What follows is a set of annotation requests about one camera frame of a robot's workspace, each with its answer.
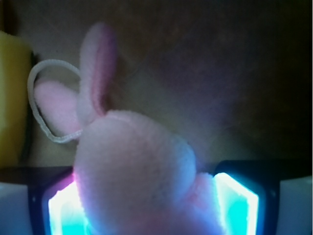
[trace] pink plush toy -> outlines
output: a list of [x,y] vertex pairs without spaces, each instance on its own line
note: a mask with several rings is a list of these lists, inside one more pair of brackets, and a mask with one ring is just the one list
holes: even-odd
[[214,180],[197,174],[186,141],[144,115],[104,111],[116,58],[112,30],[98,23],[81,48],[79,94],[54,81],[35,87],[45,118],[67,135],[81,133],[74,176],[91,231],[225,234]]

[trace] illuminated screen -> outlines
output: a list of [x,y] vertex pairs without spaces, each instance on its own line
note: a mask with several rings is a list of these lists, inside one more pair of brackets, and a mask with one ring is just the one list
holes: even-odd
[[49,200],[48,208],[52,235],[90,234],[75,182],[57,191]]
[[[214,176],[221,214],[232,235],[254,235],[259,197],[226,173]],[[89,235],[88,220],[73,182],[48,201],[52,235]]]
[[232,235],[255,235],[259,197],[226,173],[214,176],[221,214]]

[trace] light panel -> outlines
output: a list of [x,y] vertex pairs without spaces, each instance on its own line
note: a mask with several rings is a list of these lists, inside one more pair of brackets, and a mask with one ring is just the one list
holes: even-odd
[[226,173],[214,176],[221,214],[228,232],[255,235],[259,196]]
[[48,202],[52,235],[88,235],[88,220],[82,208],[76,183],[57,191]]

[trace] white plastic panel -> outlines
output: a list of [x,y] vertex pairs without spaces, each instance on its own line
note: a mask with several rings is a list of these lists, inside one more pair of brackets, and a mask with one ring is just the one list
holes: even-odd
[[312,234],[312,176],[280,182],[276,234]]
[[0,235],[32,235],[26,185],[0,182]]

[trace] fuzzy fabric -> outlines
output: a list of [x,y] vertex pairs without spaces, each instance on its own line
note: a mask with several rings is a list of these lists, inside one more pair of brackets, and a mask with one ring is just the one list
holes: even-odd
[[81,129],[76,114],[76,92],[58,81],[39,81],[35,86],[34,96],[45,119],[65,135]]
[[83,128],[74,176],[93,232],[224,234],[214,181],[197,174],[190,145],[147,116],[105,113],[101,98],[116,58],[112,31],[98,23],[82,45],[78,97],[59,83],[35,88],[41,111],[58,129]]

